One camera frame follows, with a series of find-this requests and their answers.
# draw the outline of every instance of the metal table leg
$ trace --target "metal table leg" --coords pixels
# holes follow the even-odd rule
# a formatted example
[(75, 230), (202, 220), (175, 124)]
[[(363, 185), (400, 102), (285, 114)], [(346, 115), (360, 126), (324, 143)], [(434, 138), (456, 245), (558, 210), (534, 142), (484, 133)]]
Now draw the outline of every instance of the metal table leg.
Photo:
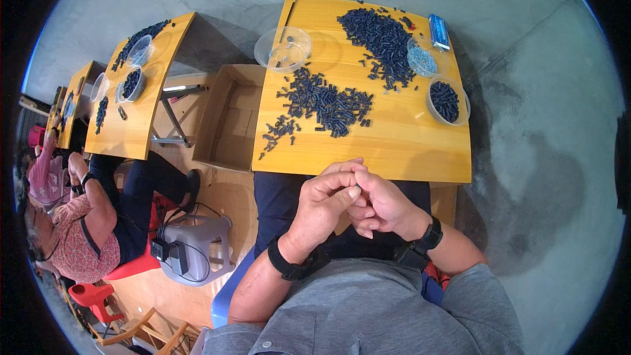
[(206, 87), (203, 87), (200, 84), (197, 84), (197, 85), (188, 85), (185, 89), (181, 89), (179, 91), (168, 91), (168, 92), (163, 91), (160, 97), (160, 100), (162, 101), (164, 110), (167, 111), (167, 115), (169, 115), (169, 119), (171, 120), (171, 123), (175, 127), (175, 130), (177, 131), (179, 136), (178, 137), (160, 137), (158, 135), (158, 132), (155, 130), (155, 128), (152, 127), (153, 136), (151, 140), (153, 142), (158, 142), (161, 144), (184, 144), (186, 148), (191, 148), (191, 143), (186, 138), (186, 135), (184, 134), (184, 131), (182, 130), (182, 127), (180, 126), (180, 123), (177, 121), (177, 118), (175, 117), (175, 113), (173, 112), (173, 109), (171, 108), (171, 104), (169, 103), (169, 99), (181, 98), (183, 96), (186, 96), (192, 93), (206, 91), (206, 89), (207, 89)]

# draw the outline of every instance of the wooden table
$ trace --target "wooden table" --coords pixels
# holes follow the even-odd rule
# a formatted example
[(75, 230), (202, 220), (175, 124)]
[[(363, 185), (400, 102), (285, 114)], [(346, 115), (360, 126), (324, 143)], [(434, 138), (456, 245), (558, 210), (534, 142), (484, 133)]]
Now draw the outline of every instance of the wooden table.
[(90, 77), (90, 72), (92, 67), (94, 66), (94, 61), (90, 61), (87, 65), (85, 65), (81, 70), (75, 73), (75, 75), (70, 78), (70, 83), (68, 83), (68, 89), (66, 91), (66, 96), (64, 97), (64, 102), (61, 105), (61, 115), (64, 115), (64, 110), (68, 101), (68, 97), (70, 97), (70, 93), (73, 94), (72, 102), (75, 104), (75, 108), (68, 115), (66, 119), (66, 126), (64, 130), (61, 130), (61, 125), (59, 125), (59, 138), (57, 140), (57, 146), (59, 148), (67, 149), (70, 145), (70, 136), (72, 135), (73, 125), (75, 123), (75, 112), (76, 106), (79, 103), (79, 97), (83, 92), (83, 86), (88, 81)]
[(55, 97), (53, 98), (51, 109), (48, 112), (48, 121), (46, 121), (46, 131), (51, 130), (52, 122), (59, 114), (61, 110), (62, 104), (64, 102), (64, 98), (66, 97), (67, 87), (57, 87), (57, 91), (55, 92)]
[[(312, 74), (323, 73), (338, 90), (349, 87), (375, 94), (372, 111), (367, 116), (372, 123), (370, 127), (355, 123), (349, 127), (350, 133), (346, 137), (332, 138), (329, 131), (314, 130), (320, 126), (316, 123), (316, 115), (308, 120), (302, 117), (296, 120), (302, 131), (294, 132), (294, 145), (290, 146), (289, 137), (283, 136), (273, 151), (265, 153), (259, 161), (259, 154), (267, 145), (267, 140), (261, 137), (267, 133), (265, 124), (275, 124), (280, 114), (287, 116), (287, 108), (282, 106), (288, 100), (276, 98), (276, 91), (281, 87), (289, 88), (289, 83), (283, 79), (284, 74), (268, 70), (256, 127), (252, 169), (316, 175), (331, 162), (363, 156), (371, 171), (388, 179), (470, 183), (469, 124), (461, 127), (441, 125), (430, 116), (425, 106), (428, 78), (417, 75), (400, 94), (390, 90), (388, 95), (383, 95), (383, 80), (367, 78), (370, 60), (367, 67), (358, 62), (365, 59), (364, 53), (370, 53), (363, 46), (352, 45), (337, 21), (337, 17), (351, 9), (376, 10), (380, 6), (361, 5), (351, 0), (295, 0), (287, 20), (293, 2), (285, 0), (278, 27), (282, 28), (288, 21), (288, 26), (301, 28), (311, 36), (313, 48), (308, 68)], [(416, 24), (414, 34), (421, 32), (430, 36), (427, 18), (385, 8), (396, 19), (406, 15)], [(461, 83), (453, 48), (447, 56), (451, 67), (446, 75)], [(293, 74), (286, 76), (293, 80)]]
[[(88, 137), (86, 140), (85, 151), (94, 154), (106, 154), (133, 159), (147, 159), (149, 152), (149, 142), (153, 131), (153, 117), (155, 115), (158, 102), (162, 100), (167, 110), (167, 114), (174, 123), (176, 130), (180, 133), (180, 138), (157, 138), (154, 140), (161, 142), (182, 142), (188, 146), (180, 125), (175, 118), (175, 114), (171, 110), (167, 98), (172, 94), (164, 94), (162, 87), (169, 73), (171, 62), (175, 56), (182, 38), (188, 30), (195, 12), (181, 15), (171, 20), (175, 23), (174, 27), (168, 24), (153, 39), (154, 52), (146, 65), (142, 67), (143, 74), (147, 77), (147, 83), (142, 96), (133, 103), (116, 103), (116, 86), (118, 83), (125, 81), (129, 72), (129, 67), (123, 65), (118, 67), (116, 71), (112, 70), (119, 52), (127, 44), (124, 40), (118, 44), (112, 58), (106, 65), (105, 76), (109, 80), (109, 88), (106, 96), (108, 98), (107, 111), (105, 119), (101, 126), (101, 131), (97, 135), (96, 115), (99, 109), (99, 102), (94, 103), (94, 120), (90, 121), (88, 128)], [(187, 90), (185, 93), (180, 91), (180, 96), (191, 93)], [(118, 113), (118, 107), (121, 106), (128, 116), (123, 121)]]

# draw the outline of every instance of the gray floor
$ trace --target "gray floor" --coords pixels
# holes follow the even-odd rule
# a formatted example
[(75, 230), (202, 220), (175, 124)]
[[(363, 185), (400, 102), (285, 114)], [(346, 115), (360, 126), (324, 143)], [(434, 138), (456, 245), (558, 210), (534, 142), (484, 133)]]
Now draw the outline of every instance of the gray floor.
[[(621, 88), (602, 32), (580, 0), (366, 1), (449, 23), (473, 105), (474, 180), (459, 195), (458, 226), (505, 286), (527, 353), (565, 352), (602, 295), (623, 227), (613, 184)], [(51, 101), (88, 60), (107, 62), (125, 37), (190, 11), (251, 59), (282, 3), (60, 0), (25, 92)], [(218, 54), (197, 53), (179, 69)]]

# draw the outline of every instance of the blue chair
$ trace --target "blue chair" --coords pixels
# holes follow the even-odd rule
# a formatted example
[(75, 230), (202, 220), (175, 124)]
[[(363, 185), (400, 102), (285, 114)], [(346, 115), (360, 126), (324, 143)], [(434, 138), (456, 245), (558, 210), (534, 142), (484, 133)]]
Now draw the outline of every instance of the blue chair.
[[(234, 295), (235, 289), (241, 282), (241, 279), (245, 275), (245, 272), (254, 263), (254, 247), (250, 249), (245, 258), (241, 261), (237, 269), (232, 273), (228, 282), (221, 288), (217, 296), (213, 299), (213, 303), (210, 306), (210, 315), (213, 320), (213, 328), (217, 329), (220, 326), (224, 326), (228, 323), (228, 310), (230, 309), (230, 301), (232, 295)], [(423, 288), (421, 295), (430, 303), (440, 306), (442, 303), (442, 297), (444, 291), (438, 285), (438, 283), (432, 279), (426, 273), (422, 273)]]
[(250, 265), (253, 263), (254, 247), (250, 249), (228, 281), (224, 284), (223, 288), (221, 288), (217, 296), (213, 299), (213, 303), (210, 305), (210, 316), (213, 320), (213, 328), (217, 329), (228, 323), (228, 309), (230, 308), (232, 295), (234, 295), (235, 289), (241, 282), (245, 272), (247, 272)]

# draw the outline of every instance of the woman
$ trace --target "woman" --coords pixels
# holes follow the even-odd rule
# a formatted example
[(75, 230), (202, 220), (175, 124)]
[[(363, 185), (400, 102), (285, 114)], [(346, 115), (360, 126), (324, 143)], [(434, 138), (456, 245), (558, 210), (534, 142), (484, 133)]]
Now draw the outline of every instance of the woman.
[[(94, 155), (89, 170), (83, 157), (72, 153), (70, 201), (52, 217), (27, 202), (28, 243), (36, 260), (50, 260), (61, 275), (91, 284), (144, 253), (154, 191), (183, 211), (193, 210), (200, 183), (196, 170), (184, 175), (150, 151), (146, 161), (132, 163), (119, 193), (114, 170), (123, 160)], [(81, 188), (84, 194), (79, 195)]]
[(57, 146), (57, 126), (61, 117), (57, 115), (51, 130), (46, 132), (43, 149), (24, 148), (18, 154), (18, 170), (23, 180), (28, 180), (29, 196), (50, 211), (61, 203), (70, 200), (68, 176), (62, 156), (52, 157)]

